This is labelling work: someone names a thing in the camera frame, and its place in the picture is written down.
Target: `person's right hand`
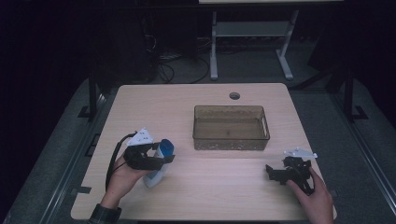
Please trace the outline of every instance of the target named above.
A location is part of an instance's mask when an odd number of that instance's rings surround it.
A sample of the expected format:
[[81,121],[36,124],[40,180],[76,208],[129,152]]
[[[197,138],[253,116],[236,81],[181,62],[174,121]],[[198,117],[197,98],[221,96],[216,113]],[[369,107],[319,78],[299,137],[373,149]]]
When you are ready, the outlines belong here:
[[309,167],[309,171],[314,179],[315,192],[313,194],[307,196],[292,180],[288,180],[286,183],[297,196],[309,221],[313,224],[334,223],[332,219],[332,195],[327,191],[323,180],[312,167]]

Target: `table grommet hole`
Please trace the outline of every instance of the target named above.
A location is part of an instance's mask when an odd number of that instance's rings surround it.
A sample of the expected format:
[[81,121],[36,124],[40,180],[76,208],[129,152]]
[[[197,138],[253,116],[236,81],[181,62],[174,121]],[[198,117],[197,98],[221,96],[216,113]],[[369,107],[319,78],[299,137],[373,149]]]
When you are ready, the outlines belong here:
[[238,92],[233,91],[230,93],[230,98],[233,100],[239,100],[239,98],[241,98],[241,95]]

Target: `black mechanical part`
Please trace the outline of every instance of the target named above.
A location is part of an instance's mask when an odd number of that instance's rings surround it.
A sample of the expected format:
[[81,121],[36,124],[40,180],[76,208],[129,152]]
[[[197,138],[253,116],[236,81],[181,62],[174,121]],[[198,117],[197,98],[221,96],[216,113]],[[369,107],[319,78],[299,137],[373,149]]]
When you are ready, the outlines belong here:
[[311,195],[315,191],[306,181],[311,177],[311,161],[303,161],[299,157],[286,157],[283,164],[286,170],[274,170],[271,166],[265,165],[270,180],[279,181],[280,185],[286,185],[288,180],[292,180],[306,195]]
[[159,143],[130,146],[125,149],[123,158],[135,170],[161,170],[163,165],[173,161],[175,155],[164,158],[149,157],[148,151],[157,148]]

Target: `wooden table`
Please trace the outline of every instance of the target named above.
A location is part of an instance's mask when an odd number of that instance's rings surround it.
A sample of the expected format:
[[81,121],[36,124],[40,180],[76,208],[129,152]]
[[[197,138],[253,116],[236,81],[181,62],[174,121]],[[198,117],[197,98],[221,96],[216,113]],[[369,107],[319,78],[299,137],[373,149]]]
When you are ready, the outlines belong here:
[[[231,99],[231,92],[238,92],[240,99]],[[262,105],[271,134],[265,150],[195,150],[192,127],[196,105]],[[81,185],[92,188],[91,192],[78,194],[73,218],[91,216],[105,194],[106,169],[114,147],[123,136],[143,127],[154,141],[169,139],[176,157],[158,186],[148,189],[138,181],[120,202],[120,218],[306,219],[291,190],[269,180],[265,172],[265,164],[284,169],[284,150],[311,150],[286,86],[275,83],[120,87]],[[320,175],[317,163],[312,165]]]

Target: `person's left hand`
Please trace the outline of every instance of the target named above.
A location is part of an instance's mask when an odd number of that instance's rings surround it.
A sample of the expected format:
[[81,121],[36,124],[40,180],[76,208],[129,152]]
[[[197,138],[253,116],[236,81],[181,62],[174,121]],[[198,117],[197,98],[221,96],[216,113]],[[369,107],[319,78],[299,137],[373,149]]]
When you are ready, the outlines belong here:
[[152,172],[148,170],[134,170],[129,167],[128,164],[123,163],[125,163],[125,159],[122,155],[114,164],[114,168],[117,168],[120,165],[121,167],[114,171],[111,176],[106,194],[101,201],[101,205],[105,208],[117,209],[120,199],[131,191],[137,180]]

